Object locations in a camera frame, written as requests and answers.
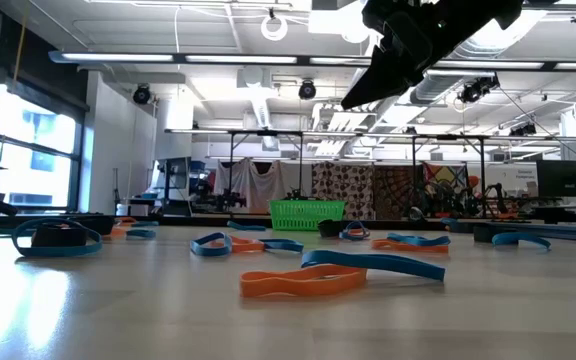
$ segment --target white cloth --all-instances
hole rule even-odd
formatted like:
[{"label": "white cloth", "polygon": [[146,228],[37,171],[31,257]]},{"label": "white cloth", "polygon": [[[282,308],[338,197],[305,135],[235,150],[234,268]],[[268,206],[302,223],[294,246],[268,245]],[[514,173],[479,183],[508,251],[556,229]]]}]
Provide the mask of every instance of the white cloth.
[{"label": "white cloth", "polygon": [[268,210],[270,200],[283,199],[290,188],[286,189],[282,174],[283,164],[275,161],[265,174],[259,174],[257,167],[250,159],[243,159],[230,168],[221,162],[217,165],[215,193],[223,194],[228,189],[230,170],[232,169],[232,192],[246,198],[251,210]]}]

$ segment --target ceiling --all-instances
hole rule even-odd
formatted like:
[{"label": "ceiling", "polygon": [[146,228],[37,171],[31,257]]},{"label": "ceiling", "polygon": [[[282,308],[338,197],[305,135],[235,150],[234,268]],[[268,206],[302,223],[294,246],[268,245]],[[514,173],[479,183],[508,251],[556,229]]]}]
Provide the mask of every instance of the ceiling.
[{"label": "ceiling", "polygon": [[[129,4],[90,3],[85,0],[0,0],[0,8],[17,20],[27,11],[28,27],[59,49],[67,51],[175,52],[174,7],[136,7]],[[289,16],[308,22],[310,0],[293,2],[297,11]],[[354,44],[339,34],[312,34],[308,26],[288,22],[288,34],[281,41],[263,37],[260,24],[267,11],[232,9],[233,27],[224,8],[193,10],[177,14],[179,51],[184,53],[364,55],[368,42]],[[503,52],[506,59],[576,60],[576,24],[571,13],[551,14],[523,39]],[[234,95],[237,66],[171,65],[114,66],[114,73],[183,73],[200,97],[202,120],[242,119],[251,112],[250,101]],[[318,98],[341,98],[350,86],[354,69],[270,67],[273,83],[281,86],[278,96],[268,100],[271,113],[309,114],[312,101],[301,101],[297,90],[301,79],[312,78]],[[539,121],[549,131],[557,131],[559,112],[576,101],[576,74],[500,73],[502,88],[522,109],[497,91],[461,111],[454,105],[456,94],[439,102],[443,108],[430,108],[421,116],[427,131],[458,130],[469,125],[483,132],[507,122],[523,111],[539,109]],[[174,84],[160,85],[157,91],[174,93]],[[543,101],[542,94],[548,94]]]}]

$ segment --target green plastic basket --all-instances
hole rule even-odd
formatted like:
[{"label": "green plastic basket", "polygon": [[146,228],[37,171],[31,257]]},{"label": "green plastic basket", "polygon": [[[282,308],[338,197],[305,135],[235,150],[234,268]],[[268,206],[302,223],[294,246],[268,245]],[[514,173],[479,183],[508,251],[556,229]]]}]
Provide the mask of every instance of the green plastic basket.
[{"label": "green plastic basket", "polygon": [[341,221],[345,201],[272,200],[270,215],[275,230],[317,231],[323,220]]}]

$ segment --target window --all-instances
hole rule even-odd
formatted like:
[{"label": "window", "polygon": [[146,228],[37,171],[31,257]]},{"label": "window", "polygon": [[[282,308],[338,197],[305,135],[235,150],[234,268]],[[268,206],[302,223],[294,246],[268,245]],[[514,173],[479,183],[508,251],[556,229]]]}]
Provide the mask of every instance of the window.
[{"label": "window", "polygon": [[0,85],[0,193],[15,206],[68,207],[76,186],[77,124]]},{"label": "window", "polygon": [[11,205],[68,205],[71,159],[0,142],[0,193]]}]

